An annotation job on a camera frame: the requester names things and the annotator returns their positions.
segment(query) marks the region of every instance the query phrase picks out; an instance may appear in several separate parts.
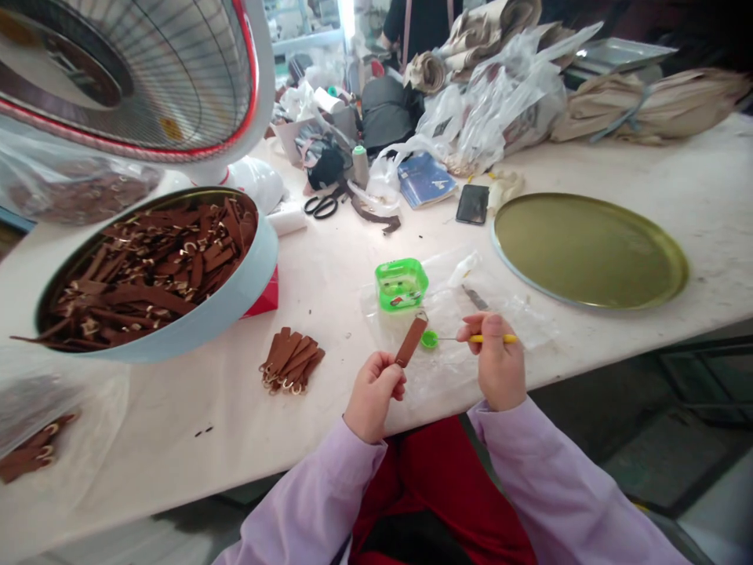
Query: booklet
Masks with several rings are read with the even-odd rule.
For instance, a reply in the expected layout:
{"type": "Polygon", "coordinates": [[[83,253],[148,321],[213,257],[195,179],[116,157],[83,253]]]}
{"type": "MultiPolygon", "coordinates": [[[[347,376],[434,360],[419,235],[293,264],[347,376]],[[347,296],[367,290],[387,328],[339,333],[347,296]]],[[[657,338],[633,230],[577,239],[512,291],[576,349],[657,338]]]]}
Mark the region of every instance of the booklet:
{"type": "Polygon", "coordinates": [[[457,183],[426,151],[398,165],[400,192],[414,210],[450,196],[457,183]]]}

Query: round metal tray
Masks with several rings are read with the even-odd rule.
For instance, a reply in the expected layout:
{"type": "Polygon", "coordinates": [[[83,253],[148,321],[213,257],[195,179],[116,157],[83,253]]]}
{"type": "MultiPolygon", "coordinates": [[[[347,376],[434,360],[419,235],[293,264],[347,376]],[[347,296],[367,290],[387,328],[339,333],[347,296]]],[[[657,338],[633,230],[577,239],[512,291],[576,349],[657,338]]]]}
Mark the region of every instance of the round metal tray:
{"type": "Polygon", "coordinates": [[[637,213],[585,196],[539,193],[497,213],[503,261],[538,290],[571,304],[638,310],[677,296],[688,261],[677,242],[637,213]]]}

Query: black scissors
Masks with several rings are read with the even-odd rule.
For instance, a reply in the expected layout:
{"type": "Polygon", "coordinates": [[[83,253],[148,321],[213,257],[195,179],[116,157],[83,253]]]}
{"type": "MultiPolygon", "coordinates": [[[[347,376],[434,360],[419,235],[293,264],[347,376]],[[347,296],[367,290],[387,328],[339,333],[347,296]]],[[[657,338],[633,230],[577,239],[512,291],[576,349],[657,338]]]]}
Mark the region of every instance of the black scissors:
{"type": "Polygon", "coordinates": [[[310,198],[304,204],[304,212],[309,216],[313,216],[316,220],[324,220],[332,216],[337,211],[337,200],[342,196],[342,203],[350,195],[347,185],[340,184],[332,193],[327,196],[315,196],[310,198]]]}

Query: yellow brush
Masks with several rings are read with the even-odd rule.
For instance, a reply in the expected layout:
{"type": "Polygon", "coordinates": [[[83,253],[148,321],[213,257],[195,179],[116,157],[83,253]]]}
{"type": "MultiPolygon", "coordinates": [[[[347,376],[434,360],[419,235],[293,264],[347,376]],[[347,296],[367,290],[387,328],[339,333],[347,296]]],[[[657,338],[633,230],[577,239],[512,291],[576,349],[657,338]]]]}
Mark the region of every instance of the yellow brush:
{"type": "MultiPolygon", "coordinates": [[[[457,341],[454,337],[437,337],[437,339],[457,341]]],[[[512,334],[505,334],[502,339],[505,343],[515,343],[518,340],[518,336],[514,336],[512,334]]],[[[471,343],[483,343],[484,337],[483,336],[471,336],[471,339],[469,339],[468,341],[470,341],[471,343]]]]}

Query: red box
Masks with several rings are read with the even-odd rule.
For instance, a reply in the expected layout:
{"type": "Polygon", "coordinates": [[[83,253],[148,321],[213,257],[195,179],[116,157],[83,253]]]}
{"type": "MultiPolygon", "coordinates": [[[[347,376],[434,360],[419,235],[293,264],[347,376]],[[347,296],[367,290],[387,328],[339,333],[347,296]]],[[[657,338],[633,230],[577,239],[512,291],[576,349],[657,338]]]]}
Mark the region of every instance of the red box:
{"type": "Polygon", "coordinates": [[[272,273],[272,278],[269,279],[269,284],[259,299],[253,303],[253,306],[249,308],[246,314],[241,316],[241,319],[250,318],[253,315],[264,314],[265,312],[271,312],[277,310],[280,304],[280,287],[277,280],[277,267],[275,272],[272,273]]]}

